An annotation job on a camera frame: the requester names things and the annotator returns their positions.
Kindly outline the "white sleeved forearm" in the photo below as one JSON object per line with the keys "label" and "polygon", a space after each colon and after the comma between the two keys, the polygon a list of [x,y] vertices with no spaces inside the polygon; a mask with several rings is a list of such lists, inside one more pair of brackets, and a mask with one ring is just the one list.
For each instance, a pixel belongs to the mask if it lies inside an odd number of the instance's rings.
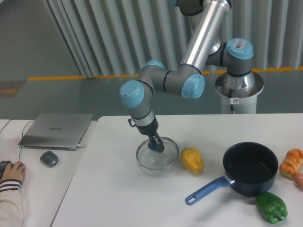
{"label": "white sleeved forearm", "polygon": [[0,226],[21,227],[24,212],[20,180],[4,180],[0,183]]}

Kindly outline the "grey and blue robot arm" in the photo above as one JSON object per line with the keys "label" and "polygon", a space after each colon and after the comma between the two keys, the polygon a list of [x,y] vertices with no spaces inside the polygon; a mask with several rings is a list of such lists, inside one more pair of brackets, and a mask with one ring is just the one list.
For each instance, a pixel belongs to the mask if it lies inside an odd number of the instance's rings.
{"label": "grey and blue robot arm", "polygon": [[157,133],[158,121],[150,105],[155,91],[199,98],[204,90],[205,65],[227,69],[223,90],[228,96],[241,96],[256,81],[252,73],[252,44],[242,38],[225,43],[217,37],[220,25],[230,12],[229,0],[177,0],[174,5],[185,16],[197,18],[193,35],[176,70],[167,70],[158,61],[148,61],[139,78],[124,83],[120,90],[123,105],[129,110],[129,123],[149,138],[151,147],[161,153],[164,143]]}

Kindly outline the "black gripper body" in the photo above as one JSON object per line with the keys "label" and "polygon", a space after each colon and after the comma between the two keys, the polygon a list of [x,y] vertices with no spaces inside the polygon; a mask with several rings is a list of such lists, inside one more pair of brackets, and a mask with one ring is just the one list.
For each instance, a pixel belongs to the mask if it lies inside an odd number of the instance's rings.
{"label": "black gripper body", "polygon": [[145,126],[137,125],[136,127],[142,135],[153,137],[158,134],[157,133],[158,126],[159,126],[159,124],[158,124],[157,118],[154,117],[153,121],[151,123],[149,123],[148,125],[145,125]]}

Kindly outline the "person's hand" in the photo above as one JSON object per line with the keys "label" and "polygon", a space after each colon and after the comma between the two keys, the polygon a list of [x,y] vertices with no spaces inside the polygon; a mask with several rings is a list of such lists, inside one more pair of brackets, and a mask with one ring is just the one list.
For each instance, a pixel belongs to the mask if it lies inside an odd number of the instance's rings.
{"label": "person's hand", "polygon": [[4,169],[0,182],[4,181],[20,181],[23,183],[26,174],[26,165],[18,161],[15,163],[8,163]]}

